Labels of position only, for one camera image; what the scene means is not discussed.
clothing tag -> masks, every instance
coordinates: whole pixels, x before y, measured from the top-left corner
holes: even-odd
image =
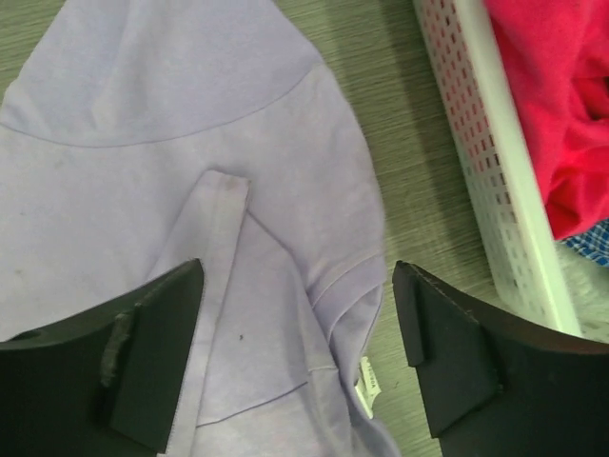
[[[377,396],[381,393],[381,388],[379,387],[377,376],[374,374],[374,370],[367,357],[363,357],[360,361],[360,378],[355,385],[355,391],[362,402],[363,409],[368,415],[368,418],[372,419],[374,416],[372,405]]]

